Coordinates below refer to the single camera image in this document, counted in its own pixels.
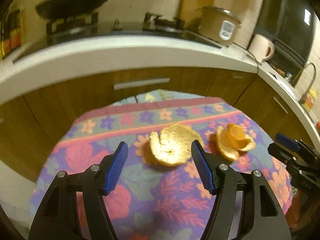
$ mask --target tablecloth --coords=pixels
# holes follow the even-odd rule
[[[116,189],[104,197],[118,238],[200,239],[215,196],[203,188],[192,159],[176,168],[162,166],[156,163],[148,144],[151,131],[159,132],[174,123],[196,130],[205,142],[205,150],[218,158],[221,157],[216,145],[207,136],[219,125],[240,125],[257,146],[234,163],[224,162],[236,171],[262,171],[283,211],[287,211],[292,199],[289,174],[284,164],[268,154],[271,138],[248,116],[220,98],[196,98],[108,106],[84,114],[47,159],[30,200],[31,215],[35,215],[58,171],[82,172],[112,154],[125,141],[129,147],[128,159]],[[241,198],[238,193],[229,239],[236,236]],[[81,194],[77,199],[82,231],[84,237],[90,238]]]

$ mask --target metal pin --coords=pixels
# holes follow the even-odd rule
[[[219,168],[222,169],[223,171],[226,171],[228,169],[228,165],[223,163],[219,165]]]
[[[257,177],[261,177],[261,172],[260,171],[258,171],[258,170],[255,170],[254,172],[253,172],[253,174],[254,174],[254,176],[257,176]]]
[[[63,178],[63,177],[65,176],[65,174],[66,174],[65,171],[59,171],[58,174],[57,174],[57,176],[58,176],[59,178]]]
[[[92,171],[97,171],[97,170],[99,170],[100,169],[100,167],[99,167],[99,165],[97,165],[97,164],[94,164],[94,165],[92,165],[91,167],[90,167],[90,170],[92,170]]]

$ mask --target peeled orange peel piece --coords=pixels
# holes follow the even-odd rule
[[[160,132],[150,134],[152,154],[157,161],[165,166],[178,166],[186,163],[191,157],[191,143],[198,140],[204,147],[201,136],[191,128],[174,124],[165,127]]]
[[[256,147],[252,137],[245,134],[241,126],[228,124],[224,129],[217,127],[217,146],[220,153],[230,161],[236,161],[239,158],[239,152],[247,152]]]

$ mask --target brown cooking pot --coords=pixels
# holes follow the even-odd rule
[[[239,18],[229,11],[213,6],[204,6],[198,33],[224,46],[230,46],[240,24]]]

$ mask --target pan lid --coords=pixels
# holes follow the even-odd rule
[[[108,0],[45,0],[36,6],[37,13],[49,20],[90,13]]]
[[[214,7],[214,6],[210,6],[210,5],[204,6],[203,8],[204,8],[204,9],[213,9],[213,10],[222,12],[222,13],[224,13],[224,14],[227,14],[227,15],[229,15],[230,17],[232,17],[233,19],[235,19],[236,21],[238,21],[239,24],[241,24],[241,21],[240,21],[240,19],[239,19],[237,16],[233,15],[230,11],[225,10],[224,8]]]

